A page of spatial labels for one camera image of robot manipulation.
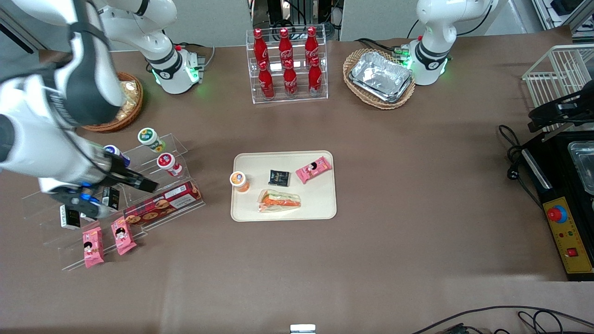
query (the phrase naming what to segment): cookie box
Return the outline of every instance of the cookie box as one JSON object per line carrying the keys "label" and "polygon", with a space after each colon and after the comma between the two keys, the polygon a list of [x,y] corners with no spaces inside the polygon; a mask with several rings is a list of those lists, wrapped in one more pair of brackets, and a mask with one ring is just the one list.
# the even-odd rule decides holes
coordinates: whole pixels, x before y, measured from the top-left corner
{"label": "cookie box", "polygon": [[198,187],[188,181],[125,209],[124,218],[134,225],[152,223],[200,199]]}

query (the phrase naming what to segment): coca-cola bottle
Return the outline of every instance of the coca-cola bottle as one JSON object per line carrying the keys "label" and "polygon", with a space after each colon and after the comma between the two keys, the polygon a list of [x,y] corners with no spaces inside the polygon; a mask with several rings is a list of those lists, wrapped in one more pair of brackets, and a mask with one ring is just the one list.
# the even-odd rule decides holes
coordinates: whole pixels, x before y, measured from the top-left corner
{"label": "coca-cola bottle", "polygon": [[287,69],[289,66],[293,68],[293,45],[289,40],[289,29],[287,28],[280,29],[279,52],[283,68]]}
{"label": "coca-cola bottle", "polygon": [[305,42],[305,67],[311,66],[311,60],[318,58],[318,40],[315,39],[315,27],[307,28],[307,41]]}
{"label": "coca-cola bottle", "polygon": [[317,97],[321,93],[322,70],[320,69],[320,59],[315,57],[311,59],[311,68],[309,69],[309,95]]}
{"label": "coca-cola bottle", "polygon": [[268,66],[265,62],[259,63],[258,66],[260,67],[258,79],[260,79],[260,88],[262,89],[262,93],[264,93],[264,100],[272,100],[274,99],[272,75],[268,72]]}
{"label": "coca-cola bottle", "polygon": [[254,38],[254,55],[256,56],[258,66],[260,66],[260,63],[265,63],[268,66],[268,46],[266,46],[266,42],[262,39],[262,29],[254,29]]}
{"label": "coca-cola bottle", "polygon": [[283,78],[285,79],[285,93],[288,99],[297,97],[297,73],[293,69],[293,61],[288,62]]}

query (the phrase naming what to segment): brown table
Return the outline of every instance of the brown table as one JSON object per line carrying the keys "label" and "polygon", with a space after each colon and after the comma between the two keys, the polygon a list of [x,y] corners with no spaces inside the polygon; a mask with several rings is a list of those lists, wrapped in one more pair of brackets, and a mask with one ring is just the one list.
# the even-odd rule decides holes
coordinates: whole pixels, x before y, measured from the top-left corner
{"label": "brown table", "polygon": [[[505,123],[530,137],[520,76],[563,43],[565,29],[460,38],[439,81],[395,111],[363,104],[342,82],[357,43],[329,44],[327,101],[264,106],[251,102],[244,48],[218,49],[204,84],[180,96],[156,86],[139,53],[115,53],[119,70],[143,80],[146,107],[121,132],[85,137],[127,150],[144,126],[175,133],[207,206],[154,230],[134,254],[61,272],[39,227],[21,218],[20,198],[36,180],[3,172],[0,327],[259,334],[315,323],[321,334],[410,333],[494,304],[592,319],[594,285],[565,282],[539,208],[505,178],[496,136]],[[234,222],[233,158],[293,150],[334,154],[336,217]],[[460,320],[520,329],[512,311]]]}

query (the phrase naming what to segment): red emergency stop button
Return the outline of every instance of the red emergency stop button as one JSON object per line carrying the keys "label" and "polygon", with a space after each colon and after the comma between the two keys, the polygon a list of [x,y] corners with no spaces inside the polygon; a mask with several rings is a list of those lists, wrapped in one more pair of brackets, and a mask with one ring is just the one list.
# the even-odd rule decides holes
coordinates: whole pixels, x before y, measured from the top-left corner
{"label": "red emergency stop button", "polygon": [[555,205],[554,207],[548,209],[546,211],[546,216],[558,223],[564,223],[567,221],[567,211],[560,205]]}

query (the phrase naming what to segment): red button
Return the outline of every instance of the red button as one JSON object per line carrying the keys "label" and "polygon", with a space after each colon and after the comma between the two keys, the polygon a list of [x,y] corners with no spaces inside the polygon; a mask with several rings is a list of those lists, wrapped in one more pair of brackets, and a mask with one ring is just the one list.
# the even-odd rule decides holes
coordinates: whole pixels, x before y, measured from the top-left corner
{"label": "red button", "polygon": [[556,207],[552,207],[546,211],[546,215],[549,217],[550,220],[554,222],[558,222],[563,218],[563,213]]}

